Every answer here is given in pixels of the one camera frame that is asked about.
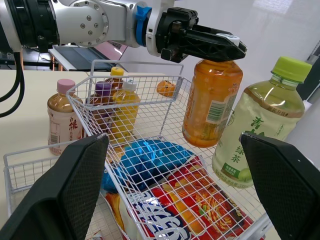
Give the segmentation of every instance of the basket handle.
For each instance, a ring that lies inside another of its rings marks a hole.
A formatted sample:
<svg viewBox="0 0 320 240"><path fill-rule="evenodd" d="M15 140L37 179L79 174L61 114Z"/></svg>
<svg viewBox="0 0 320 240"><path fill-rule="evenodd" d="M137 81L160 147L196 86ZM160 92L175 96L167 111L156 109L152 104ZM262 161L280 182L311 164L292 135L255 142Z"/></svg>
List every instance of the basket handle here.
<svg viewBox="0 0 320 240"><path fill-rule="evenodd" d="M181 67L179 75L182 74L182 71L184 69L183 64L178 64L178 63L160 63L160 62L147 62L147 61L117 61L117 60L93 60L91 64L91 71L90 71L90 76L95 76L95 65L97 63L106 63L106 64L141 64L141 65L161 65L161 66L177 66Z"/></svg>

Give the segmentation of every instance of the white table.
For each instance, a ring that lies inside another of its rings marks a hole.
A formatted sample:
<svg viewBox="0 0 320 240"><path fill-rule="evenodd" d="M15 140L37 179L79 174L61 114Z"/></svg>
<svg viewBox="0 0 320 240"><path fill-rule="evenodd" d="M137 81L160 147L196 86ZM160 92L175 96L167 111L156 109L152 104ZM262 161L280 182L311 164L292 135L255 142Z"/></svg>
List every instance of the white table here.
<svg viewBox="0 0 320 240"><path fill-rule="evenodd" d="M0 70L0 76L0 96L3 96L14 84L16 71ZM48 144L47 100L56 93L57 81L69 78L79 83L87 76L88 73L78 71L24 71L25 95L22 104L13 114L0 118L0 169L4 168L2 159L4 154ZM0 103L0 112L13 106L18 93L19 91L9 100ZM0 173L0 227L7 219L5 179L2 172ZM272 228L267 233L266 239L279 240L280 238Z"/></svg>

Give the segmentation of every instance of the chip bag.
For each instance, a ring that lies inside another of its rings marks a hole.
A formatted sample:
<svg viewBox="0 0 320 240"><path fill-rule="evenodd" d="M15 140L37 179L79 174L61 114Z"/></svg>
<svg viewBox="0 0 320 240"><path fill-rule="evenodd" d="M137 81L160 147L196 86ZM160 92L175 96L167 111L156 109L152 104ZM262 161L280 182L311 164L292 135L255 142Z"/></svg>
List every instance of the chip bag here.
<svg viewBox="0 0 320 240"><path fill-rule="evenodd" d="M131 240L143 239L119 194L107 193L118 225ZM144 192L127 193L149 238L232 240L253 221L210 178L198 156Z"/></svg>

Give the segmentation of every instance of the purple bottle cap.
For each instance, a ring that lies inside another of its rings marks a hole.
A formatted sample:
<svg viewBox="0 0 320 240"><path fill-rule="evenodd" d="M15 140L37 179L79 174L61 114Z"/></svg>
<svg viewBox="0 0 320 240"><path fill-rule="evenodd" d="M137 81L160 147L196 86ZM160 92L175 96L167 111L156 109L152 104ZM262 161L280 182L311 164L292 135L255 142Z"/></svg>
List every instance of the purple bottle cap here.
<svg viewBox="0 0 320 240"><path fill-rule="evenodd" d="M71 79L60 79L56 84L56 90L60 94L67 94L67 91L75 85L76 83Z"/></svg>
<svg viewBox="0 0 320 240"><path fill-rule="evenodd" d="M103 97L109 97L111 93L111 83L107 83L104 81L98 81L95 84L95 93L103 96Z"/></svg>

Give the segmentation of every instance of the plastic bottle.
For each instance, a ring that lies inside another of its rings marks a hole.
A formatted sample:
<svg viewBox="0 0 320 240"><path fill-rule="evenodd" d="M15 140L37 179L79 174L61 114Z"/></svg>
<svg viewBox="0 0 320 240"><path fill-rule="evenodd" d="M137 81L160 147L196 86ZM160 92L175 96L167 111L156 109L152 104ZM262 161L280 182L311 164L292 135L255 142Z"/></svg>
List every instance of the plastic bottle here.
<svg viewBox="0 0 320 240"><path fill-rule="evenodd" d="M82 137L82 125L67 99L67 91L76 84L70 79L60 79L57 82L57 92L49 98L47 102L48 114L50 118L48 144L59 144L63 142L78 140ZM82 100L74 93L71 96L82 103ZM51 147L50 151L54 155L60 155L66 145Z"/></svg>
<svg viewBox="0 0 320 240"><path fill-rule="evenodd" d="M114 66L111 68L111 76L123 76L125 70L121 67ZM111 96L113 96L118 90L120 90L123 86L123 80L121 78L111 77L104 81L105 83L111 83Z"/></svg>
<svg viewBox="0 0 320 240"><path fill-rule="evenodd" d="M132 78L128 78L123 82L122 89L116 92L112 99L116 105L140 103L140 98L135 93L136 89L137 84ZM118 143L123 143L131 137L138 110L138 105L118 107L115 110L111 132Z"/></svg>
<svg viewBox="0 0 320 240"><path fill-rule="evenodd" d="M236 188L253 185L239 136L248 132L285 140L305 112L296 87L304 82L311 67L290 57L280 57L270 80L244 90L212 157L213 170L220 179Z"/></svg>
<svg viewBox="0 0 320 240"><path fill-rule="evenodd" d="M90 106L93 107L100 107L103 105L110 105L113 104L112 96L111 96L111 83L106 83L103 81L98 81L95 84L94 94L90 96L87 101L89 102ZM105 133L109 132L109 128L111 127L112 121L112 108L108 109L100 109L100 110L93 110L92 114L99 124L101 130Z"/></svg>
<svg viewBox="0 0 320 240"><path fill-rule="evenodd" d="M234 44L239 38L224 34ZM200 61L194 68L184 115L184 138L199 148L216 145L226 127L243 72L234 61Z"/></svg>

